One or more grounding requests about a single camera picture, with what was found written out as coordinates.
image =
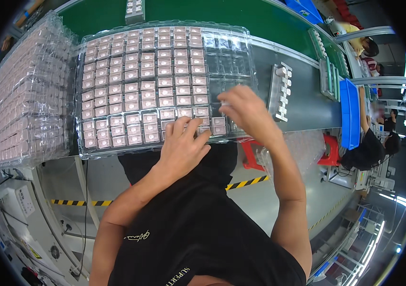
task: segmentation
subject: blue plastic bin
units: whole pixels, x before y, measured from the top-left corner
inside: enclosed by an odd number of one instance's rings
[[[360,105],[357,87],[348,79],[340,81],[342,141],[341,146],[352,150],[360,143]]]
[[[324,22],[311,0],[286,0],[286,4],[313,24]]]

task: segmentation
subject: plastic wrap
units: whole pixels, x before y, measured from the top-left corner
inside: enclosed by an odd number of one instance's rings
[[[245,137],[218,109],[237,84],[257,88],[249,31],[195,21],[149,22],[82,40],[76,122],[80,157],[160,148],[165,126],[202,117],[209,142]]]
[[[307,130],[284,133],[284,140],[287,147],[297,163],[301,176],[304,177],[312,165],[325,153],[326,145],[324,135],[321,130]],[[265,167],[270,177],[273,176],[273,162],[266,148],[263,148],[260,154],[257,154],[260,164]]]
[[[47,13],[0,63],[0,168],[69,154],[77,38]]]

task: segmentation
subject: black hair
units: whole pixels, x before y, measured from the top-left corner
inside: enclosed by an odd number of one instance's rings
[[[368,43],[368,49],[365,49],[365,55],[367,57],[374,57],[379,54],[379,47],[377,43],[374,42],[370,37],[366,37],[366,42]]]
[[[379,63],[377,65],[379,66],[379,74],[383,76],[384,75],[384,66]]]
[[[389,137],[385,141],[385,154],[393,155],[400,151],[401,140],[400,136],[394,132],[390,132]]]

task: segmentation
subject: stacked plastic trays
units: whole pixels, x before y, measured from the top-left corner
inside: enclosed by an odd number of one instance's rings
[[[0,64],[0,167],[34,167],[69,154],[77,44],[47,13]]]
[[[249,32],[181,21],[133,25],[83,38],[77,85],[80,156],[159,148],[165,126],[200,117],[210,142],[245,136],[218,109],[237,84],[256,90]]]

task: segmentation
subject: yellow shirt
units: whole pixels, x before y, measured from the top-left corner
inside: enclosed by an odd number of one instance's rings
[[[353,31],[360,31],[359,28],[357,28],[354,25],[350,25],[349,23],[340,22],[339,24],[346,30],[346,33],[350,33]],[[360,56],[362,54],[362,52],[365,50],[365,48],[361,44],[361,38],[352,39],[352,40],[349,40],[348,42],[354,48],[354,51],[357,53],[357,56]]]

